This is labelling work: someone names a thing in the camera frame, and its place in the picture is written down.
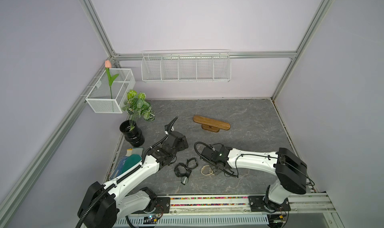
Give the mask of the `wooden watch stand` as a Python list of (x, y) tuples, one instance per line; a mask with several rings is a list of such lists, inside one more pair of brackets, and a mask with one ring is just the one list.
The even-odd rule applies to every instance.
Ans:
[(194, 116), (193, 121), (197, 124), (200, 124), (203, 130), (213, 133), (218, 133), (220, 130), (228, 131), (231, 128), (229, 123), (201, 116)]

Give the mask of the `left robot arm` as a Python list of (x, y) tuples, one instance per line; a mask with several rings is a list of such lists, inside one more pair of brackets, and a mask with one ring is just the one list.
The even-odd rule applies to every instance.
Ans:
[(133, 167), (104, 184), (95, 182), (89, 186), (78, 211), (78, 228), (111, 228), (118, 219), (138, 211), (165, 212), (151, 189), (129, 193), (146, 178), (171, 165), (176, 154), (188, 148), (186, 137), (173, 129), (175, 122), (173, 119), (165, 126), (165, 137), (149, 147)]

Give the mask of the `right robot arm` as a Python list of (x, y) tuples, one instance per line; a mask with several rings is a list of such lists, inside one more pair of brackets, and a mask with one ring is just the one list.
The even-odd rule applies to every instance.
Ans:
[(265, 205), (282, 205), (292, 194), (307, 193), (307, 165), (289, 149), (258, 153), (221, 145), (217, 150), (212, 145), (197, 142), (194, 150), (201, 160), (212, 167), (214, 173), (223, 172), (229, 177), (238, 178), (239, 169), (249, 169), (276, 176), (277, 180), (267, 188)]

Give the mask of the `black watch upper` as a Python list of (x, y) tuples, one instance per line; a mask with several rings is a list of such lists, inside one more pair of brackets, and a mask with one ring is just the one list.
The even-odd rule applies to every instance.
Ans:
[(194, 170), (199, 166), (199, 163), (196, 158), (190, 158), (187, 160), (187, 168), (189, 170)]

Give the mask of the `black watch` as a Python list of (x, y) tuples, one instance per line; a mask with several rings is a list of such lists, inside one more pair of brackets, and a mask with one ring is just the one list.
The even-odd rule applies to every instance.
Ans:
[(199, 163), (196, 158), (190, 158), (187, 160), (187, 168), (189, 170), (194, 170), (199, 166)]
[(189, 182), (189, 177), (192, 170), (183, 163), (178, 163), (174, 168), (175, 175), (181, 179), (181, 184), (186, 185)]

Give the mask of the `black watch lower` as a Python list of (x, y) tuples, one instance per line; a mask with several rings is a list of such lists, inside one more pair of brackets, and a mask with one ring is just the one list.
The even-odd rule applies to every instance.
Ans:
[(181, 184), (186, 185), (189, 182), (189, 177), (192, 170), (183, 163), (178, 163), (174, 168), (175, 175), (181, 179)]

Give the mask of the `black vase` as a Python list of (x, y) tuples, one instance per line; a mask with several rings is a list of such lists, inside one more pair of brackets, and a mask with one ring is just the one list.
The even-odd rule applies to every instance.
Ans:
[(127, 120), (121, 123), (120, 132), (123, 134), (125, 140), (134, 148), (141, 147), (145, 138), (142, 130), (137, 126), (137, 123), (132, 120)]

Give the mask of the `green leafy plant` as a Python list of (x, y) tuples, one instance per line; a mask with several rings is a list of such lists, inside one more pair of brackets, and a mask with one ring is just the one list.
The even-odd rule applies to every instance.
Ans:
[(152, 105), (146, 101), (146, 94), (143, 92), (137, 93), (133, 89), (127, 92), (127, 100), (124, 102), (122, 111), (128, 114), (129, 131), (134, 130), (140, 118), (151, 122), (156, 117)]

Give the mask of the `blue patterned cloth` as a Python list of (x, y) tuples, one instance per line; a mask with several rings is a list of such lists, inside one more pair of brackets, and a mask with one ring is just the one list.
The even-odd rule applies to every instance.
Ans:
[(128, 159), (129, 157), (122, 157), (119, 162), (117, 163), (116, 167), (115, 167), (115, 170), (112, 172), (112, 174), (110, 175), (109, 177), (109, 180), (113, 180), (115, 179), (116, 177), (120, 176), (123, 172), (122, 172), (122, 169), (126, 163), (126, 160)]

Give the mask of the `white mesh basket left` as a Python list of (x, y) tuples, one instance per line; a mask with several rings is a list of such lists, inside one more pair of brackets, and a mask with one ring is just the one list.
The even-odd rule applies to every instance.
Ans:
[(128, 102), (127, 93), (134, 89), (135, 78), (131, 69), (104, 69), (85, 96), (95, 113), (123, 113)]

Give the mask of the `pink tulip flower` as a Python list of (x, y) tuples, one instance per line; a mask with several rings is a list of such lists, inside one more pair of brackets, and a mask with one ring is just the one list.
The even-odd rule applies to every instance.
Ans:
[(111, 71), (110, 71), (111, 68), (112, 68), (112, 63), (109, 60), (106, 60), (105, 61), (105, 71), (106, 71), (107, 78), (108, 78), (108, 83), (109, 83), (109, 88), (110, 88), (110, 96), (111, 96), (111, 99), (113, 99), (112, 85), (113, 85), (114, 81), (119, 77), (119, 74), (117, 73), (117, 74), (111, 75)]

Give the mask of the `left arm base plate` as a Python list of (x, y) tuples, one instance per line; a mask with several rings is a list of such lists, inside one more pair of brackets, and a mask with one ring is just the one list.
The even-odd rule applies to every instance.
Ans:
[(157, 197), (152, 199), (144, 210), (136, 211), (134, 214), (168, 214), (171, 208), (170, 203), (170, 197)]

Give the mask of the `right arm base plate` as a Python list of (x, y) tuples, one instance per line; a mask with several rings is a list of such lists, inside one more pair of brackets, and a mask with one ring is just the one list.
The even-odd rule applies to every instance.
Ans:
[(265, 196), (249, 196), (249, 203), (252, 212), (290, 212), (291, 207), (288, 198), (282, 204), (269, 201)]

